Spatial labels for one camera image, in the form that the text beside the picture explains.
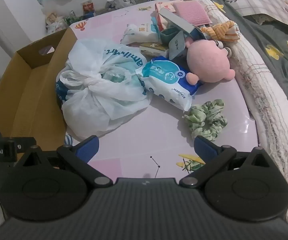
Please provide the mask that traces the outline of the red snack box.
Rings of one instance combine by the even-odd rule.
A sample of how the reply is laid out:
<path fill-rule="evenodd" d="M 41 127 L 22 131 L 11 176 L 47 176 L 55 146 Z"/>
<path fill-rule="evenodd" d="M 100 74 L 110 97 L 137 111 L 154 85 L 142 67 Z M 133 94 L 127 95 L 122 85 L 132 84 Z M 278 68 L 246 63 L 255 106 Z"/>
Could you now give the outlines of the red snack box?
<path fill-rule="evenodd" d="M 92 0 L 82 3 L 82 10 L 84 19 L 88 19 L 96 15 Z"/>

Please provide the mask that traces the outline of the pink plush toy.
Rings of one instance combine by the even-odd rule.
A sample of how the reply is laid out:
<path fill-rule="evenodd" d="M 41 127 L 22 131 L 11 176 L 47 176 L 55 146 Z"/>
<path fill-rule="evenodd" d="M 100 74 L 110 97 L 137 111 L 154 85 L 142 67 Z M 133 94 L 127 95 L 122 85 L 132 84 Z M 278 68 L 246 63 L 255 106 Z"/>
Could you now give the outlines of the pink plush toy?
<path fill-rule="evenodd" d="M 231 69 L 229 58 L 232 51 L 224 47 L 222 42 L 215 40 L 193 41 L 185 39 L 187 48 L 187 64 L 189 73 L 186 80 L 190 85 L 199 81 L 216 83 L 221 80 L 230 81 L 235 78 L 235 70 Z"/>

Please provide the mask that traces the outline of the green floral scrunchie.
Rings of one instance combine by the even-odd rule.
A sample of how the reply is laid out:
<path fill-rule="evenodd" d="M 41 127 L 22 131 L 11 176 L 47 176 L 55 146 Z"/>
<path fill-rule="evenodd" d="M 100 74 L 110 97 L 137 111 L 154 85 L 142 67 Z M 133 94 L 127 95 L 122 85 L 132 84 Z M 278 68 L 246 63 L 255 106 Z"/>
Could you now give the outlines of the green floral scrunchie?
<path fill-rule="evenodd" d="M 195 139 L 202 136 L 209 141 L 215 141 L 228 124 L 222 114 L 224 107 L 225 103 L 221 99 L 207 101 L 203 105 L 192 105 L 183 115 L 191 137 Z"/>

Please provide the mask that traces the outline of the blue white wet wipes pack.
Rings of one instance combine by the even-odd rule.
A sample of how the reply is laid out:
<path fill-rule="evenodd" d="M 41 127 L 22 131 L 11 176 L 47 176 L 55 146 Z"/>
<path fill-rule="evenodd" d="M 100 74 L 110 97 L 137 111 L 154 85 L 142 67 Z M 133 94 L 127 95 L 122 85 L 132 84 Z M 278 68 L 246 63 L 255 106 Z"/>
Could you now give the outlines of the blue white wet wipes pack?
<path fill-rule="evenodd" d="M 202 82 L 188 83 L 189 72 L 163 56 L 155 57 L 136 70 L 143 87 L 182 111 L 188 111 Z"/>

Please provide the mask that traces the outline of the blue white carton box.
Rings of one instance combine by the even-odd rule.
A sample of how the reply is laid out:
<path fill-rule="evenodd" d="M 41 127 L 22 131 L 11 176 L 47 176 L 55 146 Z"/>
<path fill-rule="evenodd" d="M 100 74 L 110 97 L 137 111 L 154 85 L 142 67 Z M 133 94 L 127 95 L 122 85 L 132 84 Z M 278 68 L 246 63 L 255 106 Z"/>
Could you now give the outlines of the blue white carton box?
<path fill-rule="evenodd" d="M 193 42 L 206 39 L 205 35 L 199 28 L 195 27 L 169 10 L 162 8 L 159 14 L 180 30 L 168 44 L 170 60 L 173 60 L 176 57 L 181 57 L 183 54 L 185 54 L 185 38 L 189 37 Z"/>

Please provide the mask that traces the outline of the white plastic shopping bag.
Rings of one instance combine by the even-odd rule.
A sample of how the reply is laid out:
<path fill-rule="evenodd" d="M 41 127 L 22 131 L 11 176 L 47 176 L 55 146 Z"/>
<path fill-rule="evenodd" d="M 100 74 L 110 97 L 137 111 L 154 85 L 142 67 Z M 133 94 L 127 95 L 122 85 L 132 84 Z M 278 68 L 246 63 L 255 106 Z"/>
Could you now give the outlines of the white plastic shopping bag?
<path fill-rule="evenodd" d="M 75 138 L 101 136 L 144 111 L 151 94 L 136 70 L 146 64 L 139 48 L 96 38 L 80 39 L 56 77 L 56 93 Z"/>

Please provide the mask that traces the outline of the gold tissue pack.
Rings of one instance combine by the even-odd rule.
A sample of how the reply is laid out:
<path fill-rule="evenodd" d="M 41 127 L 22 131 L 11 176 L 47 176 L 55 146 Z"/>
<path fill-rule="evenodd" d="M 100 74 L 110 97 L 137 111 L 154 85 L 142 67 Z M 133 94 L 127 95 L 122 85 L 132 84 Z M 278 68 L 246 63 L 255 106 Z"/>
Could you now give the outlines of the gold tissue pack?
<path fill-rule="evenodd" d="M 169 48 L 160 43 L 151 43 L 151 42 L 141 43 L 139 48 L 140 52 L 145 56 L 151 56 L 151 57 L 163 56 L 165 58 L 168 57 Z"/>

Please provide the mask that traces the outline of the pink towel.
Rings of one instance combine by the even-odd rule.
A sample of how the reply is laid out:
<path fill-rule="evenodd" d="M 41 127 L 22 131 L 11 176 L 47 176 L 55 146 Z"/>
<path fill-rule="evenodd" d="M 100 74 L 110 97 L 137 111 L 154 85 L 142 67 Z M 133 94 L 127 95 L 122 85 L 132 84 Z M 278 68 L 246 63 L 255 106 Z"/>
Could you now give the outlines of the pink towel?
<path fill-rule="evenodd" d="M 194 26 L 211 24 L 211 20 L 203 6 L 197 1 L 174 2 L 177 15 Z"/>

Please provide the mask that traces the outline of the orange striped cloth toy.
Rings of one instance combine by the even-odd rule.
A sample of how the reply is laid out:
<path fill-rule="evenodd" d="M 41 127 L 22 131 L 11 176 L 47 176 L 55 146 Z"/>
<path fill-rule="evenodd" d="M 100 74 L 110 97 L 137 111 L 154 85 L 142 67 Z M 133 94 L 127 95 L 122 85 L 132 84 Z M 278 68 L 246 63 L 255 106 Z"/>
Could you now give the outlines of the orange striped cloth toy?
<path fill-rule="evenodd" d="M 240 39 L 239 27 L 231 20 L 212 27 L 202 27 L 201 31 L 208 40 L 235 42 Z"/>

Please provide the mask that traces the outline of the white tissue pack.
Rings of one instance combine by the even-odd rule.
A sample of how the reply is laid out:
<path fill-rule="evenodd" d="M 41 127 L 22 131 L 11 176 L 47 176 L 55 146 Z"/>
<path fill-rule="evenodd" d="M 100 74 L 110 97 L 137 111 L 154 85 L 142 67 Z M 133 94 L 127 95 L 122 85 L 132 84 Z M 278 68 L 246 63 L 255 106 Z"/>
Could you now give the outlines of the white tissue pack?
<path fill-rule="evenodd" d="M 158 32 L 153 23 L 128 24 L 121 38 L 121 44 L 158 42 Z"/>

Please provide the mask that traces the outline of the brown cardboard box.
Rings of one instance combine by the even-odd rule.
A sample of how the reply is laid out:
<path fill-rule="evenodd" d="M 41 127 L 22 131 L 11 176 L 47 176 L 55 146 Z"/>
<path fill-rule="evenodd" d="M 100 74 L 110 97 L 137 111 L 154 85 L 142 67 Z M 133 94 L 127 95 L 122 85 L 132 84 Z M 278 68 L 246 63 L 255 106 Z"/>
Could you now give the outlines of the brown cardboard box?
<path fill-rule="evenodd" d="M 76 40 L 68 28 L 15 52 L 0 81 L 2 136 L 33 137 L 42 150 L 64 143 L 66 125 L 55 83 Z"/>

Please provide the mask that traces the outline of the white fringed mattress pad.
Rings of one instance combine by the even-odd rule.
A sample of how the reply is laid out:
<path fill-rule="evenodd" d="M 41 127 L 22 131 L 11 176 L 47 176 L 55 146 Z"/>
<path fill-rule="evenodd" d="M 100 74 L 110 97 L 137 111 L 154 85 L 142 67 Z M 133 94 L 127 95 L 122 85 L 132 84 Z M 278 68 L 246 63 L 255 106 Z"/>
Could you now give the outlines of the white fringed mattress pad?
<path fill-rule="evenodd" d="M 211 0 L 197 0 L 213 23 L 227 18 L 223 5 Z M 231 60 L 237 81 L 250 112 L 255 118 L 259 144 L 275 161 L 288 182 L 288 99 L 257 50 L 242 33 L 238 42 L 231 43 Z"/>

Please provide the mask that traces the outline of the dark grey patterned blanket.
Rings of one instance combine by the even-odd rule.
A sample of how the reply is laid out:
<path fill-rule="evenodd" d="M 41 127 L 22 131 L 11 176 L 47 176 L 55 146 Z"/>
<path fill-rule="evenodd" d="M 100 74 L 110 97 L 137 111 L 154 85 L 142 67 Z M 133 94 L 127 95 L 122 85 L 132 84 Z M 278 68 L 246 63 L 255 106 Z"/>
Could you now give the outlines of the dark grey patterned blanket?
<path fill-rule="evenodd" d="M 238 24 L 242 35 L 260 54 L 288 99 L 288 26 L 276 21 L 259 25 L 251 16 L 243 17 L 227 0 L 211 2 L 224 6 L 220 12 Z"/>

